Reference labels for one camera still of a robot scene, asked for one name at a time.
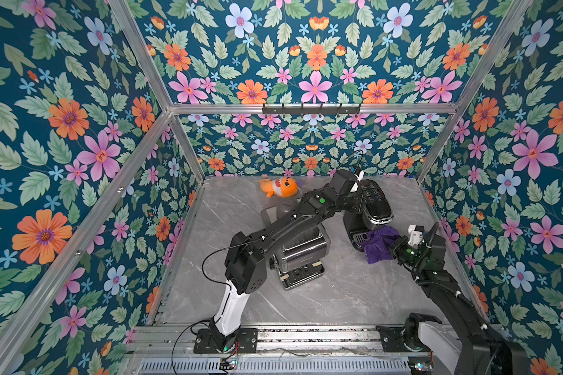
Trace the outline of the black capsule coffee machine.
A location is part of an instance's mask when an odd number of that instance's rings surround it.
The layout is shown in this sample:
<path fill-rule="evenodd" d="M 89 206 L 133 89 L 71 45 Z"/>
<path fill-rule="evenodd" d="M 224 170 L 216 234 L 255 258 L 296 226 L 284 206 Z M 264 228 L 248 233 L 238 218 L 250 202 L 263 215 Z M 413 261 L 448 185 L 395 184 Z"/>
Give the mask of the black capsule coffee machine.
<path fill-rule="evenodd" d="M 393 212 L 380 185 L 373 180 L 359 182 L 361 205 L 358 212 L 346 211 L 343 225 L 353 247 L 363 252 L 363 244 L 369 240 L 369 232 L 383 228 L 393 219 Z"/>

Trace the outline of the purple cleaning cloth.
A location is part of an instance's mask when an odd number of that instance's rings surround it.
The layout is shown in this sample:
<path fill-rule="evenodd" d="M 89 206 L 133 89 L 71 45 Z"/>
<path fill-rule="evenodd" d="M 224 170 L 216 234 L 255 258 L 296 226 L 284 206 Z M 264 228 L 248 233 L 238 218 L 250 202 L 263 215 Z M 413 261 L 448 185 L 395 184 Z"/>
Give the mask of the purple cleaning cloth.
<path fill-rule="evenodd" d="M 391 260 L 389 247 L 400 237 L 399 232 L 389 226 L 367 233 L 368 239 L 361 244 L 368 264 Z"/>

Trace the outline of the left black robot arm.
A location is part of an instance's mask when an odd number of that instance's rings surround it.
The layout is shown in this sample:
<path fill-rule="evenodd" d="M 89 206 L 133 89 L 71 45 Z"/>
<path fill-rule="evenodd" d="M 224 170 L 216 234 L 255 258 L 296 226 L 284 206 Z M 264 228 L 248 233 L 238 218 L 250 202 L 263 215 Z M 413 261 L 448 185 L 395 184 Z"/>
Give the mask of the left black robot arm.
<path fill-rule="evenodd" d="M 231 239 L 225 258 L 225 296 L 209 323 L 211 345 L 217 351 L 228 351 L 236 341 L 247 301 L 267 280 L 268 261 L 274 253 L 337 213 L 362 211 L 359 186 L 363 176 L 360 169 L 339 169 L 328 184 L 304 193 L 274 223 L 249 235 L 239 232 Z"/>

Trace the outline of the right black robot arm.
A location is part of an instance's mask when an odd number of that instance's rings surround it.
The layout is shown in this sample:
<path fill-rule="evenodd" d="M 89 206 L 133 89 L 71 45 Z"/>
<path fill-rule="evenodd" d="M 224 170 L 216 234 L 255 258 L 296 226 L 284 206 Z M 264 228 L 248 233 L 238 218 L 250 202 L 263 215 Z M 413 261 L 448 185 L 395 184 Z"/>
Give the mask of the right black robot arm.
<path fill-rule="evenodd" d="M 405 346 L 429 348 L 453 374 L 527 374 L 524 348 L 491 327 L 445 270 L 446 243 L 436 234 L 438 228 L 438 223 L 430 231 L 411 225 L 390 247 L 393 258 L 447 318 L 444 324 L 431 315 L 410 314 L 403 329 Z"/>

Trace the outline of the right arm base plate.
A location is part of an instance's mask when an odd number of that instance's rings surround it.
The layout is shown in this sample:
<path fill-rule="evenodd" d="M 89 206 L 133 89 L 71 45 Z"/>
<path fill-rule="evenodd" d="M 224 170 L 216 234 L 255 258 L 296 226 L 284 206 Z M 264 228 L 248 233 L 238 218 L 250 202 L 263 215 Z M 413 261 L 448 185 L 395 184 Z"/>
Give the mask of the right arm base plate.
<path fill-rule="evenodd" d="M 431 353 L 431 349 L 424 345 L 417 333 L 404 326 L 380 325 L 375 328 L 380 336 L 385 353 Z"/>

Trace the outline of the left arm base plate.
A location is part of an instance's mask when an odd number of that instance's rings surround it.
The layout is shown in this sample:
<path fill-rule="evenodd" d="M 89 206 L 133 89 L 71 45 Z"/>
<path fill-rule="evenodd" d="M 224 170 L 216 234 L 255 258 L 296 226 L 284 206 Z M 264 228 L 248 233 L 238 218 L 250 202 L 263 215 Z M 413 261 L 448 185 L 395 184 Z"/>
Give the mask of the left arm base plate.
<path fill-rule="evenodd" d="M 259 331 L 256 328 L 239 328 L 235 333 L 222 336 L 216 329 L 198 331 L 193 348 L 194 354 L 254 354 Z"/>

